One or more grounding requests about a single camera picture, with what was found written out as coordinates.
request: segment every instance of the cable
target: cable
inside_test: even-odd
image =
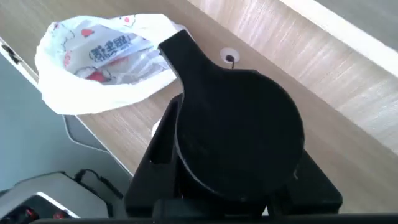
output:
[[[234,69],[234,66],[235,66],[235,58],[234,58],[232,55],[227,55],[227,56],[225,57],[225,60],[226,60],[227,62],[231,62],[231,63],[232,63],[231,69]]]
[[[76,181],[79,184],[83,184],[81,181],[83,180],[84,175],[86,174],[86,172],[91,172],[92,174],[94,174],[96,176],[96,178],[102,182],[105,186],[107,186],[108,189],[110,189],[110,191],[112,191],[113,194],[115,194],[115,196],[117,196],[118,199],[122,199],[123,198],[123,194],[105,177],[102,177],[100,175],[97,174],[97,172],[91,170],[91,169],[81,169],[79,170],[79,172],[77,172],[74,176],[73,176],[73,180]]]

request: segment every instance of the white plastic bag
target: white plastic bag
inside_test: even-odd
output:
[[[144,100],[176,79],[157,46],[183,28],[161,14],[54,22],[35,56],[43,100],[73,115]]]

